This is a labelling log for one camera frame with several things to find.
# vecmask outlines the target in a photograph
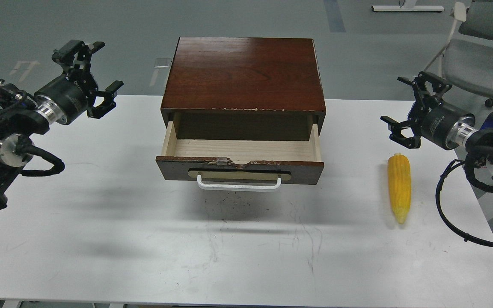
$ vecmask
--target wooden top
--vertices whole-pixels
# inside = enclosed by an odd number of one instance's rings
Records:
[[[324,113],[313,40],[181,37],[161,109]]]

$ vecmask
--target chair wheel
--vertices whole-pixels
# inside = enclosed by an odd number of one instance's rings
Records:
[[[484,105],[489,108],[493,107],[493,99],[485,100]]]

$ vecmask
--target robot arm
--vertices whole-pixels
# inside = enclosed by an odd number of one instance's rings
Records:
[[[62,160],[34,146],[30,135],[45,134],[55,121],[68,125],[84,111],[89,117],[101,118],[116,106],[113,98],[123,82],[116,80],[100,91],[90,74],[92,54],[102,47],[101,41],[89,46],[74,40],[55,50],[53,61],[63,72],[34,95],[0,80],[0,210],[6,208],[6,189],[19,174],[45,177],[64,170]],[[97,96],[104,101],[94,106]],[[53,167],[24,170],[33,156],[40,156]]]
[[[420,72],[412,81],[401,77],[399,81],[412,86],[416,101],[406,121],[399,123],[387,116],[380,118],[387,123],[391,131],[389,138],[406,148],[419,148],[421,137],[430,140],[444,150],[452,150],[458,146],[465,148],[467,151],[465,160],[452,161],[440,177],[436,190],[437,209],[446,226],[463,237],[466,242],[470,240],[493,247],[493,242],[471,236],[454,226],[448,221],[440,206],[440,191],[444,179],[452,170],[462,165],[464,165],[466,178],[471,185],[487,193],[493,193],[493,185],[479,181],[474,171],[485,167],[493,180],[493,113],[487,117],[480,129],[475,129],[473,127],[475,118],[471,113],[443,100],[443,94],[452,87],[446,80],[428,72]],[[427,83],[431,84],[434,94],[427,89]],[[413,136],[409,138],[402,134],[402,130],[408,128],[413,132]]]

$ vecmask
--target corn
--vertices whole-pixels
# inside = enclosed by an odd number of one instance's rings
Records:
[[[410,163],[401,153],[396,153],[387,160],[387,180],[391,209],[399,224],[407,219],[410,210]]]

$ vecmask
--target table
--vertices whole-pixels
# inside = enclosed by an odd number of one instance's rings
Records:
[[[464,243],[434,205],[453,158],[423,140],[388,139],[380,115],[412,102],[327,100],[317,185],[274,193],[204,191],[165,181],[154,158],[161,97],[117,97],[101,120],[53,125],[35,143],[66,163],[18,178],[0,212],[0,299],[173,305],[491,307],[493,248]],[[413,197],[398,226],[387,158],[409,157]],[[29,168],[47,167],[33,160]],[[493,235],[461,172],[443,195],[448,218]]]

